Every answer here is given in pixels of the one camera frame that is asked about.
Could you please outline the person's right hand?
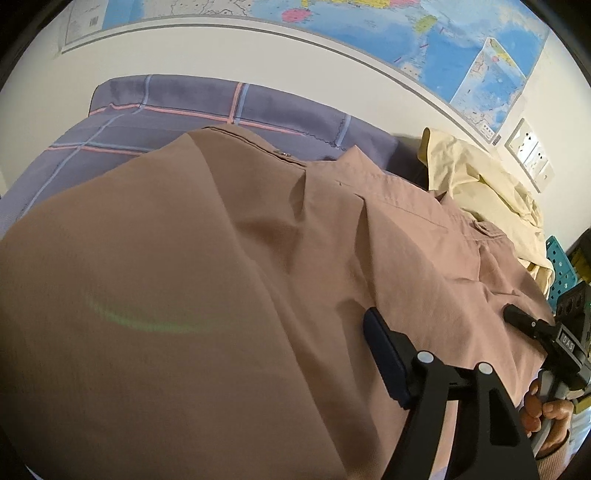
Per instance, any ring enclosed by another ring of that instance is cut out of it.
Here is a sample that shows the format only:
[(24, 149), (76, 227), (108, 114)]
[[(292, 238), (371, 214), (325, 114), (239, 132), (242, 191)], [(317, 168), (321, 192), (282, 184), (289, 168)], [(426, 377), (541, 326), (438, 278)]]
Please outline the person's right hand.
[(538, 457), (544, 457), (560, 449), (568, 439), (574, 406), (565, 399), (542, 403), (538, 396), (539, 386), (538, 380), (531, 383), (524, 396), (520, 420), (528, 437), (539, 432), (545, 420), (550, 421), (551, 429), (538, 450)]

